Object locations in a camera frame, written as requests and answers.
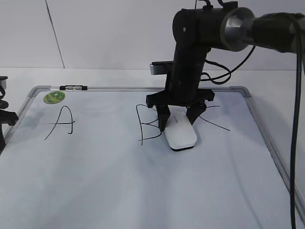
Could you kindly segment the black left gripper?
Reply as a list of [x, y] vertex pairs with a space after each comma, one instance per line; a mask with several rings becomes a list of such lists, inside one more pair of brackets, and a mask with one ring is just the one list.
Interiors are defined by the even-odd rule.
[[1, 153], [6, 146], [2, 125], [8, 124], [9, 126], [14, 126], [19, 120], [15, 112], [6, 111], [6, 109], [9, 107], [9, 103], [3, 99], [4, 96], [6, 95], [5, 88], [6, 88], [7, 79], [8, 79], [7, 76], [0, 77], [0, 152]]

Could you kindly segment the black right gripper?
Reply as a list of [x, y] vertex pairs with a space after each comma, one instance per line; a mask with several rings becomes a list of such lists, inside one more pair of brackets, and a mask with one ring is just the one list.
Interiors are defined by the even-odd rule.
[[161, 132], [170, 117], [168, 105], [187, 107], [186, 116], [191, 125], [206, 110], [205, 100], [213, 100], [211, 90], [199, 89], [203, 66], [210, 47], [176, 45], [172, 71], [166, 74], [164, 90], [146, 96], [146, 105], [156, 107], [158, 126]]

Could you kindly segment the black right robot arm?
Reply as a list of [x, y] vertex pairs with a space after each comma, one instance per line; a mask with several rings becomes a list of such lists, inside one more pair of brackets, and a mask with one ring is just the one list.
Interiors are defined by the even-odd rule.
[[206, 101], [214, 99], [210, 89], [200, 89], [203, 66], [208, 52], [215, 48], [232, 52], [253, 45], [281, 53], [295, 53], [300, 67], [305, 54], [305, 17], [301, 13], [271, 13], [255, 17], [237, 2], [214, 8], [182, 9], [173, 19], [176, 42], [174, 58], [153, 62], [151, 73], [166, 75], [163, 91], [148, 95], [146, 104], [156, 107], [159, 129], [165, 129], [169, 106], [186, 107], [190, 123], [206, 110]]

